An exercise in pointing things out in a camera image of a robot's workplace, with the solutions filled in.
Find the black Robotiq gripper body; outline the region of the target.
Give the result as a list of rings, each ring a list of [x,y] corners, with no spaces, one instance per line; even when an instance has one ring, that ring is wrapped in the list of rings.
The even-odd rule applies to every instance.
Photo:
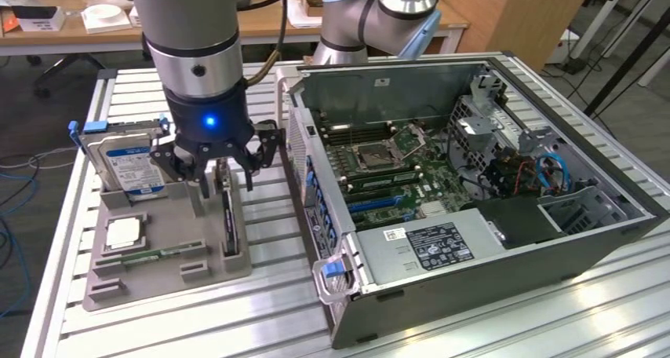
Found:
[[[177,126],[177,146],[197,161],[230,157],[251,161],[247,144],[255,135],[250,120],[246,84],[238,82],[214,97],[185,97],[165,89]]]

